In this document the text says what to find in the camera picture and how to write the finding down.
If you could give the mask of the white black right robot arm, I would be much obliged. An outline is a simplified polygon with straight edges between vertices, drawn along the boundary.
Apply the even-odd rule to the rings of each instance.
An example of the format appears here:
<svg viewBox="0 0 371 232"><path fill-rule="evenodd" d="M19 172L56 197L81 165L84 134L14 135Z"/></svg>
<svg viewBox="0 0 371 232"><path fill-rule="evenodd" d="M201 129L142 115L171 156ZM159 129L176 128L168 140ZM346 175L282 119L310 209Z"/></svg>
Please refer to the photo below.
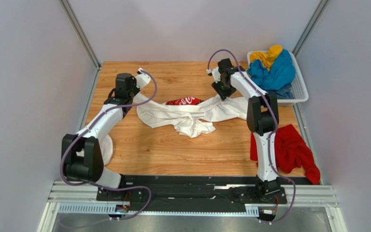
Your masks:
<svg viewBox="0 0 371 232"><path fill-rule="evenodd" d="M275 164L275 132L278 128L278 104L275 94L269 94L257 86L247 72L233 66L230 59L218 62L214 69L207 68L214 82L213 89L221 100L238 91L247 100L246 123L251 131L257 149L257 195L270 197L280 190Z"/></svg>

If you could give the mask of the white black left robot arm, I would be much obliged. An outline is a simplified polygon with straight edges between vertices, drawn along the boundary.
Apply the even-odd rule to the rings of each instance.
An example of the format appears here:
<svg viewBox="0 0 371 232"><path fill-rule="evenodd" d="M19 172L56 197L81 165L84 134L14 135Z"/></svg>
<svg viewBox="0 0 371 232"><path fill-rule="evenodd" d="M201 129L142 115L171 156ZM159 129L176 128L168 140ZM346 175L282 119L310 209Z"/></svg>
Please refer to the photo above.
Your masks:
<svg viewBox="0 0 371 232"><path fill-rule="evenodd" d="M60 174L64 181L76 185L78 181L92 183L100 188L123 187L122 176L105 168L101 143L111 129L130 111L134 97L151 78L138 72L118 74L100 112L76 134L66 134L62 139Z"/></svg>

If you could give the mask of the white Coca-Cola print t-shirt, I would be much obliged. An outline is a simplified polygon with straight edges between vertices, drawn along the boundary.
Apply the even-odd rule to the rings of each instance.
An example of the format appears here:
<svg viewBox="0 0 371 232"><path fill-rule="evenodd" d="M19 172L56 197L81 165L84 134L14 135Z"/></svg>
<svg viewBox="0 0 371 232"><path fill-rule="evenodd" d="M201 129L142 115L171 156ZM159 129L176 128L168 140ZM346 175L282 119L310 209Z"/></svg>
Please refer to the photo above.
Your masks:
<svg viewBox="0 0 371 232"><path fill-rule="evenodd" d="M179 105L168 105L149 101L137 106L138 118L151 128L172 125L180 134L196 138L215 131L214 122L234 118L246 120L248 102L244 97L227 98L224 101L216 95L197 105L195 98L180 99Z"/></svg>

